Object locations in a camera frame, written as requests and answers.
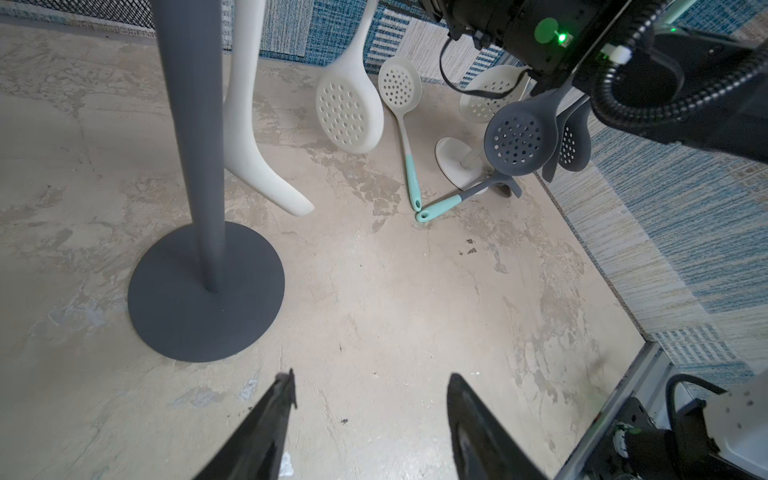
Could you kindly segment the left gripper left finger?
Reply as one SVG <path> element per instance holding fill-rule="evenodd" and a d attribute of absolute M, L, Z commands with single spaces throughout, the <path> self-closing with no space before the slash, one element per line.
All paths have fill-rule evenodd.
<path fill-rule="evenodd" d="M 277 479 L 291 407 L 297 407 L 292 369 L 274 383 L 195 479 Z"/>

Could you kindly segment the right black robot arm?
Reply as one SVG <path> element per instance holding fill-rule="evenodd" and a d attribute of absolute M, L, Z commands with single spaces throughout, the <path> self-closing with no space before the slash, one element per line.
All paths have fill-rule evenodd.
<path fill-rule="evenodd" d="M 665 1 L 426 1 L 451 39 L 526 63 L 529 99 L 491 119 L 484 151 L 496 184 L 587 164 L 586 116 L 662 144 L 767 159 L 767 46 L 667 24 Z M 562 479 L 763 479 L 767 377 L 677 406 L 688 374 L 662 379 L 668 424 L 616 389 L 559 471 Z"/>

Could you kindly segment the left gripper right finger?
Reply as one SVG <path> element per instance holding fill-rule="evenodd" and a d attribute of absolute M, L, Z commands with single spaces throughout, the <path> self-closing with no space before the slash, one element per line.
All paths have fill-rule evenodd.
<path fill-rule="evenodd" d="M 459 479 L 547 479 L 458 373 L 450 376 L 446 403 Z"/>

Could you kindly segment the white skimmer front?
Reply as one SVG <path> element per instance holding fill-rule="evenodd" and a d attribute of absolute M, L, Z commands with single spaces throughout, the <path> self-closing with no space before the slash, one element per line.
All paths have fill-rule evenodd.
<path fill-rule="evenodd" d="M 314 205 L 279 176 L 260 153 L 253 129 L 253 95 L 266 3 L 234 3 L 230 76 L 223 106 L 224 167 L 287 213 L 301 217 Z"/>

